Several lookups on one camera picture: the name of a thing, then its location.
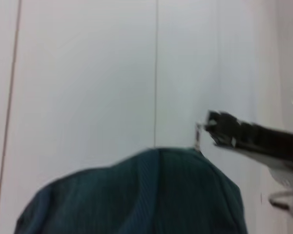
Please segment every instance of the knit fabric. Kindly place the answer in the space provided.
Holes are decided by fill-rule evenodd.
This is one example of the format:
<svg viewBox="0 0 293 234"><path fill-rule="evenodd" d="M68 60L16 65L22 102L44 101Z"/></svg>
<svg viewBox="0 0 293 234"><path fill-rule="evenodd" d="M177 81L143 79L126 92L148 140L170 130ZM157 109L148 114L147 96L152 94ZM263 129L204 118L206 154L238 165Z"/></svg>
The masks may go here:
<svg viewBox="0 0 293 234"><path fill-rule="evenodd" d="M239 188L201 153L148 150L59 179L15 234L246 234Z"/></svg>

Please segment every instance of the green sweater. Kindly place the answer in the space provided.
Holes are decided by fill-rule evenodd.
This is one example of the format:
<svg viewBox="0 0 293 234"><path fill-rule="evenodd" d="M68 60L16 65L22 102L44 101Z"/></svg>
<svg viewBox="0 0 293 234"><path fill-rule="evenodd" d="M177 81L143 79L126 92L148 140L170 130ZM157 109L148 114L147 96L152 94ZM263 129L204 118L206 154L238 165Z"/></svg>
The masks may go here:
<svg viewBox="0 0 293 234"><path fill-rule="evenodd" d="M239 188L201 153L154 149L40 190L15 234L246 234Z"/></svg>

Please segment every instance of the teal fabric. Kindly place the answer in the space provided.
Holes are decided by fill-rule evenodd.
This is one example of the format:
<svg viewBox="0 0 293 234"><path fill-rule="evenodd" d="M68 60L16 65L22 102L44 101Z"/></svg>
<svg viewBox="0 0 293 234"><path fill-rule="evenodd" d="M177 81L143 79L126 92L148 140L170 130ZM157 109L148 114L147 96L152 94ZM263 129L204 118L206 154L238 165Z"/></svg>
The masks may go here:
<svg viewBox="0 0 293 234"><path fill-rule="evenodd" d="M155 149L59 179L15 234L246 234L239 188L201 153Z"/></svg>

